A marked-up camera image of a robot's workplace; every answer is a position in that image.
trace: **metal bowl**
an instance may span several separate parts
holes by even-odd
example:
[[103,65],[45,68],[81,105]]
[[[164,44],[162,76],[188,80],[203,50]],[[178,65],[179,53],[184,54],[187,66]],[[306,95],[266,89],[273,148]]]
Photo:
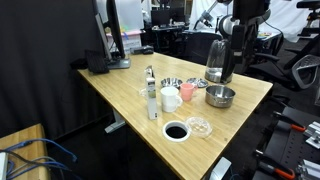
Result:
[[206,88],[206,102],[215,107],[230,107],[236,93],[222,85],[212,85]]
[[187,83],[196,84],[198,88],[204,88],[208,86],[208,81],[201,78],[189,78]]
[[161,81],[162,87],[173,86],[178,89],[180,88],[181,83],[182,83],[182,81],[178,78],[165,78]]

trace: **wire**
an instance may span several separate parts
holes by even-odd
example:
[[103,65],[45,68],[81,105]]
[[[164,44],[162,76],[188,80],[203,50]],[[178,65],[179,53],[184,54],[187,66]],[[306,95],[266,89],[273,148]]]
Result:
[[23,174],[23,173],[25,173],[25,172],[30,171],[31,169],[34,169],[34,168],[39,167],[39,166],[43,166],[43,167],[46,167],[46,168],[56,168],[56,169],[64,170],[64,171],[67,171],[67,172],[71,172],[77,179],[81,179],[80,176],[78,176],[76,173],[74,173],[73,171],[71,171],[69,168],[64,168],[64,167],[63,167],[64,165],[62,165],[61,163],[57,163],[57,162],[55,162],[54,164],[50,164],[50,163],[48,163],[48,162],[38,163],[38,162],[35,162],[35,161],[29,161],[29,160],[21,157],[19,154],[14,153],[14,152],[12,152],[12,151],[1,150],[1,149],[0,149],[0,153],[1,153],[1,152],[10,154],[10,155],[18,158],[19,160],[27,163],[27,164],[34,165],[34,166],[32,166],[32,167],[30,167],[30,168],[28,168],[28,169],[26,169],[26,170],[24,170],[24,171],[22,171],[22,172],[20,172],[20,173],[18,173],[18,174],[16,174],[16,175],[14,175],[14,176],[12,176],[12,177],[8,177],[7,179],[13,179],[13,178],[15,178],[15,177],[17,177],[17,176],[20,176],[21,174]]
[[279,44],[277,45],[276,50],[275,50],[276,52],[274,53],[274,54],[276,55],[276,54],[278,54],[278,52],[280,51],[280,48],[282,47],[282,44],[283,44],[283,40],[284,40],[283,32],[282,32],[280,29],[278,29],[278,28],[270,25],[264,17],[262,17],[262,19],[264,20],[264,22],[266,23],[266,25],[270,26],[270,27],[273,28],[273,29],[278,30],[278,31],[280,32],[280,34],[281,34],[281,38],[280,38]]
[[13,168],[14,168],[14,162],[11,161],[11,160],[8,160],[8,164],[9,164],[10,166],[9,166],[9,169],[7,170],[7,173],[6,173],[7,176],[8,176],[8,175],[11,173],[11,171],[13,170]]
[[231,177],[229,178],[229,180],[234,180],[235,176],[239,176],[242,179],[242,177],[239,174],[233,174],[232,166],[230,166],[229,169],[230,169],[230,173],[231,173]]
[[[39,160],[41,160],[41,159],[49,159],[49,160],[51,160],[51,161],[55,161],[55,162],[56,162],[56,160],[55,160],[55,159],[53,159],[53,158],[51,158],[51,157],[48,157],[48,156],[42,156],[42,157],[39,157],[39,158],[33,159],[33,160],[31,160],[31,161],[36,162],[36,161],[39,161]],[[16,168],[16,169],[14,169],[10,174],[14,174],[14,173],[16,173],[17,171],[19,171],[20,169],[24,168],[24,167],[25,167],[25,166],[27,166],[27,165],[28,165],[28,163],[25,163],[25,164],[23,164],[23,165],[21,165],[21,166],[17,167],[17,168]]]
[[72,156],[72,161],[73,162],[77,162],[77,156],[75,154],[73,154],[72,152],[68,151],[67,149],[65,149],[64,147],[62,147],[61,145],[59,145],[58,143],[54,142],[54,141],[51,141],[49,139],[44,139],[44,138],[37,138],[37,139],[30,139],[30,140],[26,140],[26,141],[23,141],[21,143],[18,143],[16,145],[13,145],[13,146],[10,146],[8,148],[6,148],[5,150],[7,151],[12,151],[14,149],[17,149],[17,148],[22,148],[22,147],[25,147],[29,144],[31,144],[32,142],[34,141],[44,141],[44,142],[49,142],[49,143],[52,143],[56,146],[58,146],[62,151],[66,152],[67,154],[70,154]]

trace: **black curtain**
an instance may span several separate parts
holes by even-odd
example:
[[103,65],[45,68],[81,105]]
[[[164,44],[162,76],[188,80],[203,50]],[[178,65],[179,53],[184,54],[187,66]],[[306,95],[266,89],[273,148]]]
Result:
[[107,113],[69,66],[102,50],[94,0],[0,0],[0,137],[41,123],[61,137]]

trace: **desk leg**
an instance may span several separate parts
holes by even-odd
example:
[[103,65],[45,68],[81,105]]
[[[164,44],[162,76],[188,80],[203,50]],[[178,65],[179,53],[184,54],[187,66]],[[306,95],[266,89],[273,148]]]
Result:
[[122,126],[124,126],[126,124],[126,122],[122,119],[120,114],[115,109],[113,109],[113,115],[114,115],[116,122],[112,123],[111,125],[109,125],[108,127],[106,127],[104,129],[106,131],[106,133],[112,133],[113,131],[121,128]]

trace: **pink cup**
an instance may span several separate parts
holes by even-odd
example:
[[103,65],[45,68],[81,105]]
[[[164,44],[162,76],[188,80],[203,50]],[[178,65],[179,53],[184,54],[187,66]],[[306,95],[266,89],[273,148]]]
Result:
[[182,83],[180,84],[180,94],[181,98],[184,101],[190,101],[192,98],[192,94],[196,91],[198,87],[192,83]]

